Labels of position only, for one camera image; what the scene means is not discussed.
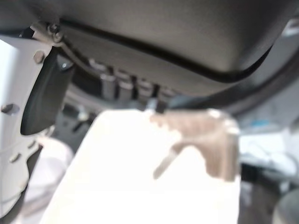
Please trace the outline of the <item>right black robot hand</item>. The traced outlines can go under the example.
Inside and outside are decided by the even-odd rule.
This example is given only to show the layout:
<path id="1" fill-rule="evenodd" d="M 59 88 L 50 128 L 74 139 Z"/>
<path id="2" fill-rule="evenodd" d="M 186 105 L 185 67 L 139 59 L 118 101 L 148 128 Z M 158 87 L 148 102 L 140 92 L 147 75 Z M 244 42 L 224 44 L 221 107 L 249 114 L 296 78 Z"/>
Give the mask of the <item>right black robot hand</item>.
<path id="1" fill-rule="evenodd" d="M 239 126 L 215 109 L 98 115 L 43 224 L 236 224 Z"/>

